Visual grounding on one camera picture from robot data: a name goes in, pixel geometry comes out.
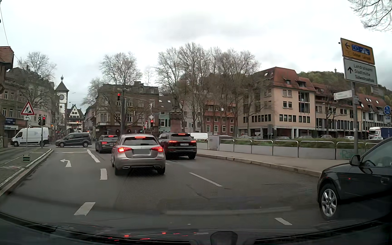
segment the curb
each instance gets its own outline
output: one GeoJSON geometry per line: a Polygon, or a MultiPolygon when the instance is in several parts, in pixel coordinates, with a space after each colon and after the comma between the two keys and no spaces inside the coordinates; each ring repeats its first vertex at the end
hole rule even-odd
{"type": "Polygon", "coordinates": [[[292,167],[292,166],[286,166],[286,165],[281,165],[281,164],[269,164],[269,163],[253,161],[253,160],[243,159],[243,158],[223,157],[223,156],[208,155],[208,154],[201,154],[201,153],[197,153],[196,155],[199,157],[209,157],[209,158],[215,158],[215,159],[240,162],[240,163],[245,163],[245,164],[256,164],[256,165],[261,165],[261,166],[265,166],[265,167],[271,167],[271,168],[276,168],[276,169],[280,169],[280,170],[295,172],[298,174],[311,175],[314,177],[320,177],[320,175],[321,175],[321,172],[319,172],[319,171],[303,169],[303,168],[298,168],[298,167],[292,167]]]}
{"type": "Polygon", "coordinates": [[[49,149],[47,152],[43,153],[40,157],[35,159],[33,162],[27,165],[27,167],[22,171],[18,176],[16,176],[12,181],[10,181],[4,188],[0,190],[0,197],[8,192],[13,191],[19,184],[26,179],[29,174],[36,168],[38,165],[44,161],[54,150],[49,149]]]}

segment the car taillight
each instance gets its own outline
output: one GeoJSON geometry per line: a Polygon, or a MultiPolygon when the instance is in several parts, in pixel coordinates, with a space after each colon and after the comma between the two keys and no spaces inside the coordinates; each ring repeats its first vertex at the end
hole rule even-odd
{"type": "Polygon", "coordinates": [[[129,148],[129,147],[119,147],[117,149],[118,152],[125,152],[125,151],[129,151],[129,150],[132,150],[132,148],[129,148]]]}
{"type": "Polygon", "coordinates": [[[163,152],[163,148],[162,147],[154,147],[154,148],[151,148],[151,149],[159,151],[159,152],[163,152]]]}

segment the asphalt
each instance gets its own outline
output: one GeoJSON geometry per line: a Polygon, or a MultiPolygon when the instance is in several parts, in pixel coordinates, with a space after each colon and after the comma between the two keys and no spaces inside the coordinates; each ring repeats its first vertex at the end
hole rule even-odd
{"type": "Polygon", "coordinates": [[[99,154],[94,146],[51,148],[54,152],[26,180],[0,198],[1,212],[30,221],[120,229],[297,232],[323,222],[313,176],[205,157],[167,160],[164,175],[152,170],[116,176],[110,154],[99,154]]]}

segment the license plate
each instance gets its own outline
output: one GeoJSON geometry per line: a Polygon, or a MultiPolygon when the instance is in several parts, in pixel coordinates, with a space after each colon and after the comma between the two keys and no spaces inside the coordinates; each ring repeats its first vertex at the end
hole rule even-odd
{"type": "Polygon", "coordinates": [[[132,152],[134,154],[150,154],[151,150],[150,149],[133,149],[132,152]]]}

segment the silver car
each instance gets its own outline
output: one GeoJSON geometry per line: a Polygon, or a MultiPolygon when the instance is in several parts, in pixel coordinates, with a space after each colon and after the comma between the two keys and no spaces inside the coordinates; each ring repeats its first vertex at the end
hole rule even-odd
{"type": "Polygon", "coordinates": [[[150,168],[164,174],[166,156],[153,135],[124,134],[119,136],[112,149],[112,166],[115,175],[136,167],[150,168]]]}

